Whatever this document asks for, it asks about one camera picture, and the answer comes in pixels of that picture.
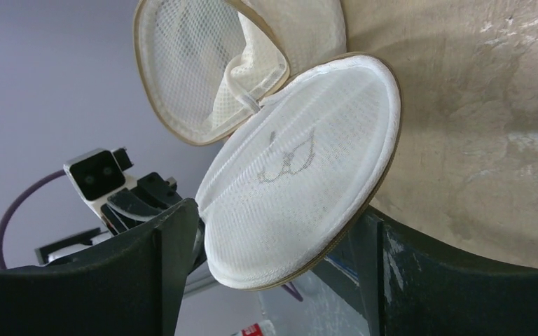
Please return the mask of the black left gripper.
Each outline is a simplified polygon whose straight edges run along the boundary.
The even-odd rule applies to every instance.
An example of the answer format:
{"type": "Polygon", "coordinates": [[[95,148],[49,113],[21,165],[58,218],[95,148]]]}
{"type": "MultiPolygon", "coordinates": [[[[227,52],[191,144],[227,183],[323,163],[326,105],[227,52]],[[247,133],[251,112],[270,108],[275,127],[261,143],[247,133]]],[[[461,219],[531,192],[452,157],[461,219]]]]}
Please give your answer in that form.
{"type": "Polygon", "coordinates": [[[130,229],[130,219],[145,223],[159,216],[183,197],[177,192],[174,177],[163,179],[152,172],[137,180],[140,199],[128,189],[122,189],[107,197],[102,205],[101,215],[104,227],[96,227],[65,237],[35,249],[40,265],[47,265],[59,258],[100,244],[130,229]]]}

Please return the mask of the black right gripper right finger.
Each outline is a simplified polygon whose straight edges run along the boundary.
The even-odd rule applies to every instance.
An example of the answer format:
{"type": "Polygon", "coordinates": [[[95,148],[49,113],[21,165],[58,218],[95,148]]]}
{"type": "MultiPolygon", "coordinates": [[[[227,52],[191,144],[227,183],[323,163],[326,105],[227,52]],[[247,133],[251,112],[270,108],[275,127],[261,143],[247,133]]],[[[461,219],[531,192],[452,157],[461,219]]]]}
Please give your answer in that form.
{"type": "Polygon", "coordinates": [[[538,335],[538,269],[463,251],[375,209],[349,240],[371,335],[538,335]]]}

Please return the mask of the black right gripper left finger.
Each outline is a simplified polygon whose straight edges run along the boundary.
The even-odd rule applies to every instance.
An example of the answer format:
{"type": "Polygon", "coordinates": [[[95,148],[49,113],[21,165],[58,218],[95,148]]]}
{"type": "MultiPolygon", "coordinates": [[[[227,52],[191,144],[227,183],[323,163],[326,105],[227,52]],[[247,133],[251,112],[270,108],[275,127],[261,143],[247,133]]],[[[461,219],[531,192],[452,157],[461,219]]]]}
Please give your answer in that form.
{"type": "Polygon", "coordinates": [[[44,267],[0,271],[0,335],[173,335],[198,224],[184,199],[44,267]]]}

